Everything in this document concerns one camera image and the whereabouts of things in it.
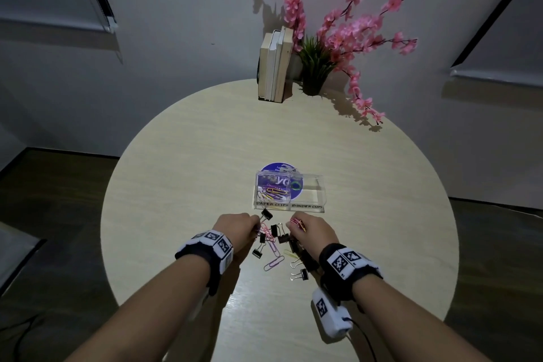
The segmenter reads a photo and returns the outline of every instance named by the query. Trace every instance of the person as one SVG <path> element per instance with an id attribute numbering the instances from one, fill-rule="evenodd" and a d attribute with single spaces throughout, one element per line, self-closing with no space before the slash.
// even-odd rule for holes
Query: person
<path id="1" fill-rule="evenodd" d="M 313 259 L 319 261 L 324 249 L 339 243 L 323 218 L 303 212 L 296 212 L 293 218 L 302 221 L 305 231 L 289 222 L 290 234 Z M 234 252 L 240 252 L 254 242 L 259 228 L 258 216 L 243 213 L 221 215 L 213 230 L 227 237 Z M 202 256 L 181 256 L 134 293 L 66 361 L 160 360 L 202 297 L 211 272 Z M 488 361 L 451 328 L 378 275 L 365 275 L 352 283 L 351 289 L 352 298 L 384 338 L 395 360 Z"/>

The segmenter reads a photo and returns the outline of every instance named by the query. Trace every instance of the wristband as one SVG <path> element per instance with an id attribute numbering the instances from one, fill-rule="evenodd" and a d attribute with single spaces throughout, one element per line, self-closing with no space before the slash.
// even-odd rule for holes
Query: wristband
<path id="1" fill-rule="evenodd" d="M 379 276 L 379 267 L 363 254 L 342 244 L 329 244 L 319 255 L 319 263 L 324 270 L 320 286 L 337 303 L 352 301 L 352 285 L 366 275 Z"/>
<path id="2" fill-rule="evenodd" d="M 209 295 L 214 296 L 222 274 L 234 257 L 232 243 L 221 232 L 208 230 L 197 234 L 182 245 L 175 254 L 175 259 L 185 255 L 198 255 L 209 263 L 211 272 L 206 286 L 209 288 Z"/>

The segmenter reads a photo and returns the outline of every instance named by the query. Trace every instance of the floor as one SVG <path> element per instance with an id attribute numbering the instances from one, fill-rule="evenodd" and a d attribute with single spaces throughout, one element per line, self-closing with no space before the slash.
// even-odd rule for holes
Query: floor
<path id="1" fill-rule="evenodd" d="M 0 221 L 48 240 L 0 298 L 0 360 L 62 361 L 117 309 L 99 233 L 116 163 L 27 150 L 0 173 Z M 460 266 L 445 322 L 494 361 L 543 360 L 543 215 L 451 204 Z"/>

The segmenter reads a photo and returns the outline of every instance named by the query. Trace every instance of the round wooden table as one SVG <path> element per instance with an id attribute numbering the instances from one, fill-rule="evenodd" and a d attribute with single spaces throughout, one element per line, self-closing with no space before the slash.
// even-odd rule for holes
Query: round wooden table
<path id="1" fill-rule="evenodd" d="M 308 97 L 295 84 L 282 104 L 256 95 L 254 79 L 199 91 L 156 116 L 123 153 L 107 187 L 101 229 L 118 303 L 221 213 L 258 213 L 251 203 L 255 172 L 285 162 L 322 174 L 322 216 L 339 240 L 443 319 L 456 286 L 458 236 L 445 190 L 417 146 L 389 120 L 380 129 L 368 125 L 340 92 Z M 292 214 L 273 213 L 272 223 Z M 278 247 L 283 252 L 287 245 Z M 316 281 L 291 282 L 288 256 L 264 272 L 274 256 L 268 246 L 263 253 L 246 258 L 218 316 L 209 313 L 215 328 L 198 335 L 188 329 L 210 337 L 206 352 L 214 345 L 216 361 L 356 360 L 349 340 L 326 344 L 319 335 L 310 305 Z M 179 360 L 189 353 L 181 351 Z"/>

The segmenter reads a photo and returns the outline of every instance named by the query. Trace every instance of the clear plastic container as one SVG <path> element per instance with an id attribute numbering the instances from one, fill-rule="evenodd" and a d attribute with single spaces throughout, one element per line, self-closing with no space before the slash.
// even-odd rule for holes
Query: clear plastic container
<path id="1" fill-rule="evenodd" d="M 324 212 L 326 191 L 319 174 L 263 170 L 256 173 L 253 209 Z"/>

